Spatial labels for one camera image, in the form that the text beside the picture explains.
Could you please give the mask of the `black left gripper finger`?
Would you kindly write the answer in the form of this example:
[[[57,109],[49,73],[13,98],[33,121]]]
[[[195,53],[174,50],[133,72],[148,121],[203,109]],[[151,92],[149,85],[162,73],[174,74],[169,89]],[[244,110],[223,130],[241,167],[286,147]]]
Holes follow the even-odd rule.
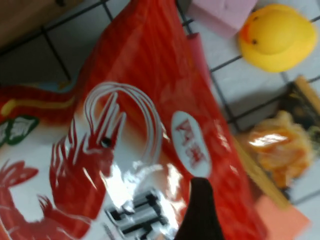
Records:
[[[190,186],[189,204],[175,239],[223,240],[211,184],[206,178],[195,177]]]

